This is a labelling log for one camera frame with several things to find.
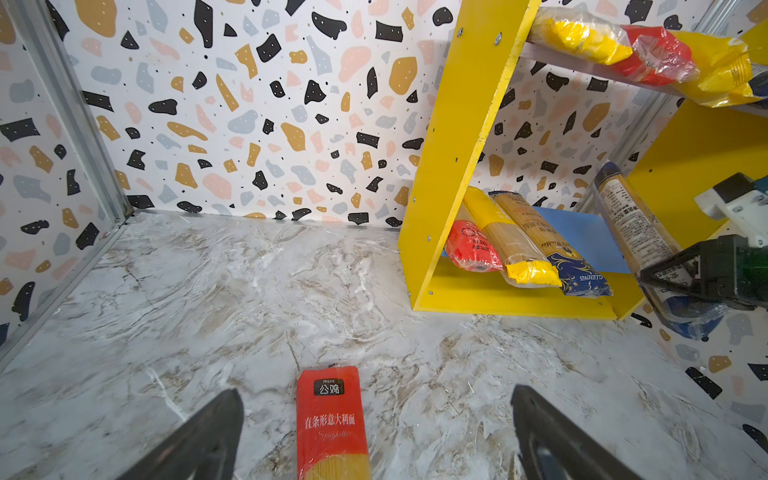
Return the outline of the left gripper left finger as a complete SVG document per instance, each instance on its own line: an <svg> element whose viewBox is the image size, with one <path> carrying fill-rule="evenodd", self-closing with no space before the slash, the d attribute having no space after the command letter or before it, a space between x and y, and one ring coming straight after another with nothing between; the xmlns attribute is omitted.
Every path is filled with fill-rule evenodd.
<svg viewBox="0 0 768 480"><path fill-rule="evenodd" d="M243 425L239 392L224 390L120 477L232 479Z"/></svg>

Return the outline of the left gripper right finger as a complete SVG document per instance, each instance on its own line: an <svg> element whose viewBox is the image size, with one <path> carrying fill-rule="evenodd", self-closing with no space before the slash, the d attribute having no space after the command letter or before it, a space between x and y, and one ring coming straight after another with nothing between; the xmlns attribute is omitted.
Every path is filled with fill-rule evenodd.
<svg viewBox="0 0 768 480"><path fill-rule="evenodd" d="M527 479L638 477L534 388L516 385L510 404Z"/></svg>

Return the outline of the blue gold spaghetti bag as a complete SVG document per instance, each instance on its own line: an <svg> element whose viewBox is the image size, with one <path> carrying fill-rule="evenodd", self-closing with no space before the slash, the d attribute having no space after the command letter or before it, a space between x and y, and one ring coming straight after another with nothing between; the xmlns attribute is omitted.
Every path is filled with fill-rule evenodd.
<svg viewBox="0 0 768 480"><path fill-rule="evenodd" d="M608 280L595 270L522 195L509 191L493 191L489 195L555 267L564 295L583 298L613 295Z"/></svg>
<svg viewBox="0 0 768 480"><path fill-rule="evenodd" d="M681 251L615 163L608 161L601 166L594 180L594 191L597 208L636 278L642 269ZM661 323L688 339L707 338L728 312L722 303L657 286L642 284L640 288Z"/></svg>

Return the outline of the yellow label spaghetti bag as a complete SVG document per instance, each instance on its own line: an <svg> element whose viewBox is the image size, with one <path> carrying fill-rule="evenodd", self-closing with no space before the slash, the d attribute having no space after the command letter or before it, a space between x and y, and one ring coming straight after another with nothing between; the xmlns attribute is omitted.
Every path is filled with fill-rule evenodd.
<svg viewBox="0 0 768 480"><path fill-rule="evenodd" d="M610 66L630 58L633 48L624 29L588 12L542 7L528 35L531 43Z"/></svg>

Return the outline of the red spaghetti bag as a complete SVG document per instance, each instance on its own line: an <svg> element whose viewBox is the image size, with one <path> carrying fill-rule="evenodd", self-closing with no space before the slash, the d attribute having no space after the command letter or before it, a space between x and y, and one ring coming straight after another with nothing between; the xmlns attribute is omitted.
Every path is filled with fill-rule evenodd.
<svg viewBox="0 0 768 480"><path fill-rule="evenodd" d="M504 265L494 246L471 220L456 220L448 234L444 252L463 271L502 271Z"/></svg>
<svg viewBox="0 0 768 480"><path fill-rule="evenodd" d="M632 55L612 66L624 78L640 84L665 86L698 78L691 49L663 27L623 26Z"/></svg>
<svg viewBox="0 0 768 480"><path fill-rule="evenodd" d="M297 382L297 477L372 477L359 371L305 370Z"/></svg>

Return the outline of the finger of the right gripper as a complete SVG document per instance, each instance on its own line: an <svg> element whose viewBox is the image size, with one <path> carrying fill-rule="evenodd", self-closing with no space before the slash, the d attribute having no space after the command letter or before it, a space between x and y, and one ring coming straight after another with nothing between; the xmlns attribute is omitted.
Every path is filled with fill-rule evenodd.
<svg viewBox="0 0 768 480"><path fill-rule="evenodd" d="M700 255L701 242L697 242L667 259L644 267L638 277L641 289L644 293L701 294Z"/></svg>

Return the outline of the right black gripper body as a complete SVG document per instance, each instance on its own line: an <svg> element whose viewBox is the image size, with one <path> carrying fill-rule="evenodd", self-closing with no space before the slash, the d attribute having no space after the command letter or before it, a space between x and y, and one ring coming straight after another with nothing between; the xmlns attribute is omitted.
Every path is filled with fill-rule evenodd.
<svg viewBox="0 0 768 480"><path fill-rule="evenodd" d="M767 247L724 235L691 247L698 258L698 291L738 309L767 308Z"/></svg>

